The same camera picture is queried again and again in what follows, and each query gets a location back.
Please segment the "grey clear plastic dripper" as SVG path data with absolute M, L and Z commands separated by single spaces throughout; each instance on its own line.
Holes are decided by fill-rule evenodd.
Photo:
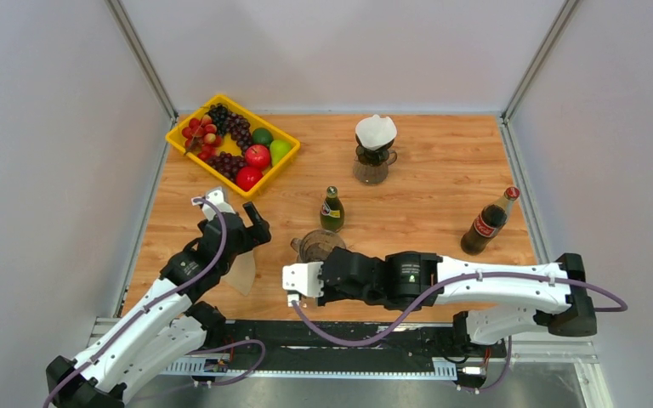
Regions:
M 293 238 L 290 246 L 297 253 L 297 263 L 324 261 L 334 248 L 347 248 L 337 233 L 326 229 L 315 229 L 303 238 Z

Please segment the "dark olive coffee dripper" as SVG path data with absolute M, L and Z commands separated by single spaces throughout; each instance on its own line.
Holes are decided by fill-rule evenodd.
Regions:
M 363 165 L 379 167 L 383 164 L 389 166 L 393 164 L 398 154 L 391 148 L 392 142 L 385 144 L 375 150 L 369 150 L 363 145 L 359 144 L 355 149 L 356 160 Z

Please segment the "white paper coffee filter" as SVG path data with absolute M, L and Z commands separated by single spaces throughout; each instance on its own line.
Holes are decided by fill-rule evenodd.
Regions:
M 372 115 L 360 120 L 355 126 L 359 144 L 368 150 L 377 150 L 391 143 L 398 131 L 389 116 Z

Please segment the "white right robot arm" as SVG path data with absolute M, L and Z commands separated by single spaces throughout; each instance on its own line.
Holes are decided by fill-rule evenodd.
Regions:
M 597 332 L 582 257 L 575 253 L 564 253 L 552 263 L 514 266 L 427 252 L 369 258 L 338 247 L 323 262 L 319 278 L 320 305 L 359 300 L 410 314 L 448 303 L 491 304 L 491 309 L 453 317 L 451 342 L 466 355 L 521 332 L 544 330 L 558 337 Z

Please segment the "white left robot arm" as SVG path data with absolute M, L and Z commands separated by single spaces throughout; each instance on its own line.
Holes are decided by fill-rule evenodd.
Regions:
M 270 242 L 269 223 L 250 201 L 251 225 L 214 193 L 196 198 L 201 234 L 173 255 L 147 293 L 94 344 L 48 364 L 46 407 L 124 407 L 151 379 L 189 352 L 219 350 L 225 318 L 201 300 L 239 259 Z

